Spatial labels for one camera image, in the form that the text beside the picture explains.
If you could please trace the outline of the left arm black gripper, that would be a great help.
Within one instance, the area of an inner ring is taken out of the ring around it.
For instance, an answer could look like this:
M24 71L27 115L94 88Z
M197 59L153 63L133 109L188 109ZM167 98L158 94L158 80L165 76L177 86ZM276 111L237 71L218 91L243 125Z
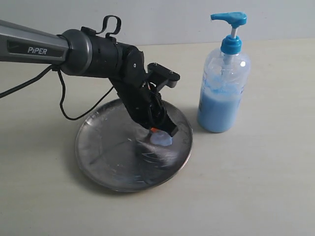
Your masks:
M159 93L146 87L126 88L123 104L131 119L152 133L162 130L173 137L178 132L178 126L167 114Z

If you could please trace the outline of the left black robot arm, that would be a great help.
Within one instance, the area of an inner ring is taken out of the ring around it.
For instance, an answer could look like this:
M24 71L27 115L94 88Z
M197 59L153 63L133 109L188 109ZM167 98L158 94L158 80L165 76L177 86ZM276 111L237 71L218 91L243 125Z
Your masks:
M145 64L136 46L118 42L122 21L107 32L109 16L101 31L88 27L53 35L7 21L0 23L0 59L4 62L46 64L54 70L79 77L107 78L129 116L145 129L158 129L170 136L178 132L167 114L160 90L175 87L180 75L158 64Z

